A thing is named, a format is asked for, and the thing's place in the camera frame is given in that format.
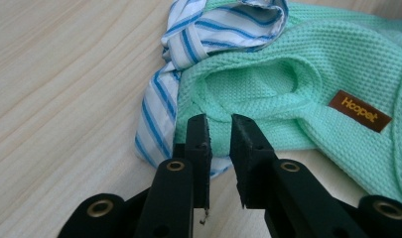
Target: black mechanical part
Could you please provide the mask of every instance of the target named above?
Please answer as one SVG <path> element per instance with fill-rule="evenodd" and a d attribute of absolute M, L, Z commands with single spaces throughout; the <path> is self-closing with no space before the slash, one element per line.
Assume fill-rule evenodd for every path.
<path fill-rule="evenodd" d="M 279 160 L 257 124 L 233 115 L 230 156 L 241 203 L 265 209 L 273 238 L 402 237 L 402 204 L 364 197 L 358 208 L 330 196 L 301 163 Z M 185 144 L 162 162 L 151 188 L 124 201 L 99 194 L 84 201 L 59 237 L 193 236 L 193 208 L 209 208 L 210 138 L 206 116 L 188 122 Z"/>
<path fill-rule="evenodd" d="M 160 163 L 134 237 L 192 237 L 192 164 L 185 159 Z"/>

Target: brown label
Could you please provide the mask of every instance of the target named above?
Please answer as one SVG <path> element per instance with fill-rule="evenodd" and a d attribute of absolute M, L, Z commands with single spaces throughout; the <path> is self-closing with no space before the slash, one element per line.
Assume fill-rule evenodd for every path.
<path fill-rule="evenodd" d="M 381 132 L 392 120 L 388 115 L 351 94 L 340 90 L 330 102 L 330 107 L 349 116 L 375 132 Z"/>

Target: mint green knit sweater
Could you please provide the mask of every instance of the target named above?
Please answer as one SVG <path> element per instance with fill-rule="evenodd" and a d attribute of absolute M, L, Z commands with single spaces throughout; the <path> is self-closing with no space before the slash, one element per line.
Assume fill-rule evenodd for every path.
<path fill-rule="evenodd" d="M 377 133 L 328 107 L 340 89 L 392 121 Z M 219 54 L 184 71 L 176 142 L 201 113 L 215 157 L 228 155 L 230 115 L 242 114 L 276 150 L 319 148 L 368 192 L 402 202 L 402 21 L 291 3 L 285 31 L 266 49 Z"/>

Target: striped fabric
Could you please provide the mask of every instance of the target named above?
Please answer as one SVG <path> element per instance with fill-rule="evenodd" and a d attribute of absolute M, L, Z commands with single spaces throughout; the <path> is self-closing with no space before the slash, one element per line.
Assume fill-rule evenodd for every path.
<path fill-rule="evenodd" d="M 271 44 L 288 17 L 286 0 L 240 0 L 204 12 L 206 0 L 175 0 L 161 39 L 166 65 L 150 80 L 135 136 L 137 155 L 153 167 L 173 154 L 181 71 L 221 51 L 253 52 Z M 211 175 L 229 158 L 214 158 Z"/>

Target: light wood surface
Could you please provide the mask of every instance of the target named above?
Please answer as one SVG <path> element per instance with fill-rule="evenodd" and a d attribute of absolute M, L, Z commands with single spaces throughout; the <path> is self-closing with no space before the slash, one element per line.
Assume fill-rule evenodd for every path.
<path fill-rule="evenodd" d="M 402 0 L 310 0 L 402 18 Z M 163 65 L 171 0 L 0 1 L 0 237 L 56 237 L 86 198 L 125 199 L 155 170 L 133 154 L 143 90 Z M 332 195 L 365 192 L 317 151 L 302 161 Z M 195 237 L 269 237 L 263 211 L 242 210 L 234 171 L 213 180 Z"/>

